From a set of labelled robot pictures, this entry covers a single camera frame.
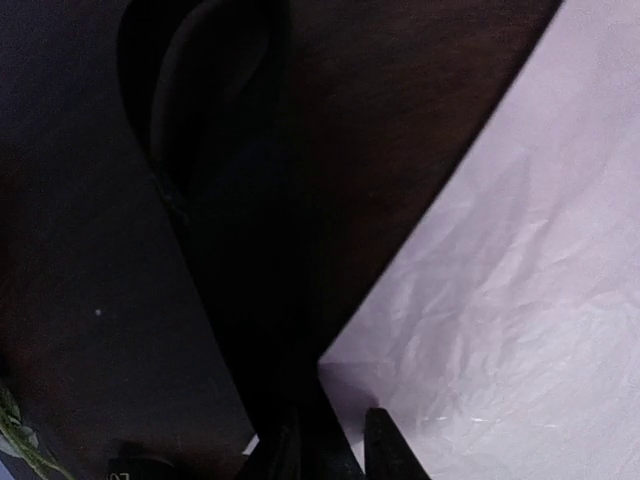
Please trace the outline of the pink wrapping paper sheet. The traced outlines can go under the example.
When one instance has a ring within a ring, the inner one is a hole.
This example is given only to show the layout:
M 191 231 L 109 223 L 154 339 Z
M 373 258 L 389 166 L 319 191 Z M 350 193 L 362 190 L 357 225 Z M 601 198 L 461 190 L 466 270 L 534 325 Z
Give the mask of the pink wrapping paper sheet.
M 639 475 L 639 5 L 566 1 L 321 360 L 357 459 L 385 408 L 434 479 Z

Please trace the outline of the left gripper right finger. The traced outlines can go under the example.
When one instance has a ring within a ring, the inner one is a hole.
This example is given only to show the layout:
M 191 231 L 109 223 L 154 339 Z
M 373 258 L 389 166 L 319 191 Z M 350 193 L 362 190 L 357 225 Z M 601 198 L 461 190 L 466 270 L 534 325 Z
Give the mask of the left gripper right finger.
M 370 480 L 429 480 L 388 411 L 369 408 L 364 427 L 365 474 Z

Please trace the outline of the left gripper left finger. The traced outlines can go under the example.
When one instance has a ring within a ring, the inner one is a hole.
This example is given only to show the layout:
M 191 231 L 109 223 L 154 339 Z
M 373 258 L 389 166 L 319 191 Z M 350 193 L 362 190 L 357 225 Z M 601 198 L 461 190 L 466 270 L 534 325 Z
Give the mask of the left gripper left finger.
M 297 426 L 282 426 L 260 439 L 239 471 L 242 480 L 300 478 L 300 435 Z

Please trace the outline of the black printed ribbon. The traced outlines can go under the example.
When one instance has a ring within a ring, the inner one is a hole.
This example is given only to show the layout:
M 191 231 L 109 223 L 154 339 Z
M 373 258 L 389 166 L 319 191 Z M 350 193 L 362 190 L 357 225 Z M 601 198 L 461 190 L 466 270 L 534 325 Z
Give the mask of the black printed ribbon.
M 360 479 L 319 380 L 296 155 L 280 132 L 285 1 L 133 1 L 123 106 L 258 442 L 300 435 L 299 479 Z

